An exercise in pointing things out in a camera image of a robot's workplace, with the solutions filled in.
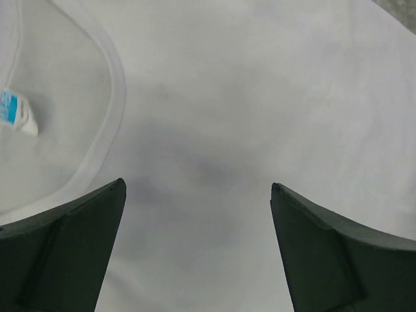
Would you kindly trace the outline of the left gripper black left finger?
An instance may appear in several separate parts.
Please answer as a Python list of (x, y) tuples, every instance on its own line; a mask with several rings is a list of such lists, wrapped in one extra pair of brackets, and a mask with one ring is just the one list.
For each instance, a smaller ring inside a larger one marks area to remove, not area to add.
[(94, 311), (118, 232), (126, 184), (1, 226), (2, 311)]

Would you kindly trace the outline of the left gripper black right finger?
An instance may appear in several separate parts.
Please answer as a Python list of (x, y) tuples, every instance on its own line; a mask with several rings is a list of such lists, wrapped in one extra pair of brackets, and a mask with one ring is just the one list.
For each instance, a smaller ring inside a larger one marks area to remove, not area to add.
[(270, 208), (295, 311), (414, 311), (415, 241), (274, 183)]

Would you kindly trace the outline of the white t shirt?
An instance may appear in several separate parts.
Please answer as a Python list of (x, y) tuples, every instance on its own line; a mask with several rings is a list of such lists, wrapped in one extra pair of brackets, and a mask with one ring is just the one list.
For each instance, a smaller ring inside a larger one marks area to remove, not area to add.
[(415, 2), (2, 1), (1, 226), (117, 179), (94, 311), (295, 311), (274, 183), (415, 241)]

